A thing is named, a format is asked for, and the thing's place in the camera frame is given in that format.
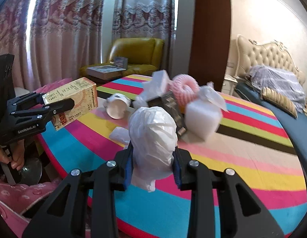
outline paper cup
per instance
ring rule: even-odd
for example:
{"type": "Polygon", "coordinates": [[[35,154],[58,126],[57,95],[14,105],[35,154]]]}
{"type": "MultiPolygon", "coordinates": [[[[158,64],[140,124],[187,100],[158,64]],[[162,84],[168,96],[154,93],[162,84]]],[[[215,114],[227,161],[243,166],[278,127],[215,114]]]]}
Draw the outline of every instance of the paper cup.
{"type": "Polygon", "coordinates": [[[113,119],[124,118],[125,111],[130,106],[131,100],[123,94],[115,93],[107,98],[104,103],[107,114],[113,119]]]}

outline curtain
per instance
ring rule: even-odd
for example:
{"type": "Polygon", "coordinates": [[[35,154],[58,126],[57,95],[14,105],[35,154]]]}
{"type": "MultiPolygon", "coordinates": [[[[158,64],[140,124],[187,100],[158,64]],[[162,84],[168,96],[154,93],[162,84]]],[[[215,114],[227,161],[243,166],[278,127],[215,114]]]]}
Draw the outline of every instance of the curtain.
{"type": "Polygon", "coordinates": [[[161,69],[170,70],[174,34],[174,0],[116,0],[113,41],[126,37],[164,40],[161,69]]]}
{"type": "Polygon", "coordinates": [[[25,86],[34,90],[100,62],[102,0],[36,0],[25,86]]]}
{"type": "Polygon", "coordinates": [[[29,81],[26,53],[27,11],[30,0],[6,0],[0,11],[0,55],[14,55],[14,86],[29,81]]]}

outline cream headboard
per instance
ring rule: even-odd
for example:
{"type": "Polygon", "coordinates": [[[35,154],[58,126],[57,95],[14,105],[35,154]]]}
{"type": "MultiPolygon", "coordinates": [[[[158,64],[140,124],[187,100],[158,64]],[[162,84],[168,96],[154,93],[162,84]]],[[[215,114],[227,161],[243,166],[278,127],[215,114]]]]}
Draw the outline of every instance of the cream headboard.
{"type": "Polygon", "coordinates": [[[281,68],[293,72],[299,83],[303,85],[305,76],[294,65],[287,48],[278,41],[258,44],[256,41],[238,35],[237,39],[238,62],[235,75],[243,78],[250,67],[254,65],[266,65],[281,68]]]}

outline gray blanket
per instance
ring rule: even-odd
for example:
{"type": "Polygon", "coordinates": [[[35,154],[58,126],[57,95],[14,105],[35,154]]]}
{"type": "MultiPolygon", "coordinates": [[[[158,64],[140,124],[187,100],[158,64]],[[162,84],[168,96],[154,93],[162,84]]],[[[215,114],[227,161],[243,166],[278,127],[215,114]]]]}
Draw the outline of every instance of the gray blanket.
{"type": "Polygon", "coordinates": [[[246,79],[251,82],[253,88],[258,92],[263,87],[269,87],[286,96],[293,102],[296,110],[302,113],[305,94],[294,73],[283,69],[256,65],[250,68],[246,74],[246,79]]]}

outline yellow armchair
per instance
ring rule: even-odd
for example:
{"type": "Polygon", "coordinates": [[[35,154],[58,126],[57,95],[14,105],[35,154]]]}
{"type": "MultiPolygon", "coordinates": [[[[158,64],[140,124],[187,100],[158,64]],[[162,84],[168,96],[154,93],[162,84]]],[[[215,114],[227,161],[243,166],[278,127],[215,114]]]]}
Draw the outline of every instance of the yellow armchair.
{"type": "MultiPolygon", "coordinates": [[[[108,62],[103,65],[114,63],[117,56],[126,57],[128,69],[123,71],[123,76],[131,74],[151,76],[160,68],[163,45],[164,41],[159,38],[120,38],[113,43],[108,62]]],[[[87,77],[85,70],[88,67],[90,65],[80,69],[81,76],[87,77]]]]}

